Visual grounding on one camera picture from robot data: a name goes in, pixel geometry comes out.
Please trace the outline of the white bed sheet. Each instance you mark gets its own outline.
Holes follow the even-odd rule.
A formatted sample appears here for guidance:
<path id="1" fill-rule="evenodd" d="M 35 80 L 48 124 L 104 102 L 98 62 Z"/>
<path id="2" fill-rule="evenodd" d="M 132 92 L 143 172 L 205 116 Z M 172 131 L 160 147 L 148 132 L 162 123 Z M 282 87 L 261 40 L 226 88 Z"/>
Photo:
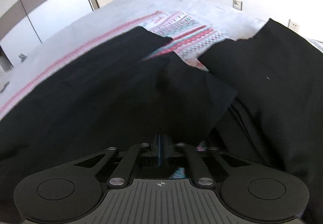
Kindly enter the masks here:
<path id="1" fill-rule="evenodd" d="M 204 0 L 114 0 L 54 34 L 27 53 L 24 62 L 2 74 L 1 102 L 6 102 L 66 54 L 122 24 L 156 11 L 185 12 L 232 39 L 252 37 L 269 19 L 259 13 L 238 11 Z"/>

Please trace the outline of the patterned red green blanket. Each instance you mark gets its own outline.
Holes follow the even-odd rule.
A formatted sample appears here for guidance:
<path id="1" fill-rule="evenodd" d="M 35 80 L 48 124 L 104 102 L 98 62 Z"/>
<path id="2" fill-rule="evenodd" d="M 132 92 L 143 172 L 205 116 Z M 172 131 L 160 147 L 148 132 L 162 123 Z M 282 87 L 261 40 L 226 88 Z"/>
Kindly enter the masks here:
<path id="1" fill-rule="evenodd" d="M 85 43 L 44 43 L 26 60 L 1 78 L 1 117 L 11 111 L 26 95 L 56 71 L 81 55 L 135 27 L 143 27 L 157 35 L 171 37 L 172 42 L 148 55 L 149 58 L 175 52 L 186 64 L 205 70 L 197 58 L 208 46 L 224 39 L 224 35 L 198 22 L 184 12 L 173 14 L 156 11 L 125 22 Z"/>

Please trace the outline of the wall socket plate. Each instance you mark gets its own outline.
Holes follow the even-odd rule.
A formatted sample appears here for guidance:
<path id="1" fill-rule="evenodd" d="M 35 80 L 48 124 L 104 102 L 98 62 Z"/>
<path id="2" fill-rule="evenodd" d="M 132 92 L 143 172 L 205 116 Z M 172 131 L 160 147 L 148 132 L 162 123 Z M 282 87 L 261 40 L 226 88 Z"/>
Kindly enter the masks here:
<path id="1" fill-rule="evenodd" d="M 241 11 L 242 10 L 242 1 L 233 0 L 233 8 Z"/>
<path id="2" fill-rule="evenodd" d="M 290 19 L 288 22 L 288 28 L 294 32 L 297 32 L 298 31 L 298 24 Z"/>

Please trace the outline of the white grey wardrobe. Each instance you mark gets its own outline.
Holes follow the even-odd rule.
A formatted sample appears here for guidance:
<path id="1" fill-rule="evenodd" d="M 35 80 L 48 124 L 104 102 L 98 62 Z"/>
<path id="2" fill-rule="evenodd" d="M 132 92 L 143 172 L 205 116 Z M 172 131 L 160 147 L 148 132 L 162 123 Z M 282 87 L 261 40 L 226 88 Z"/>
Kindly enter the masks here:
<path id="1" fill-rule="evenodd" d="M 1 49 L 15 67 L 51 36 L 92 11 L 89 0 L 1 0 Z"/>

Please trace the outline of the black pants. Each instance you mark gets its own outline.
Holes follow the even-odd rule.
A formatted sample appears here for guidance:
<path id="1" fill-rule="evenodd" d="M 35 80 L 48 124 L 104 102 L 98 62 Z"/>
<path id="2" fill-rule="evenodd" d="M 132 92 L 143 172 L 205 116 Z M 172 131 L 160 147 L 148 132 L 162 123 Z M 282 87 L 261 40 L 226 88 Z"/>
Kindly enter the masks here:
<path id="1" fill-rule="evenodd" d="M 171 38 L 142 27 L 80 56 L 37 85 L 1 120 L 1 221 L 17 223 L 25 177 L 158 134 L 205 142 L 288 172 L 308 187 L 303 220 L 322 223 L 322 52 L 274 20 L 225 39 L 191 67 L 148 55 Z"/>

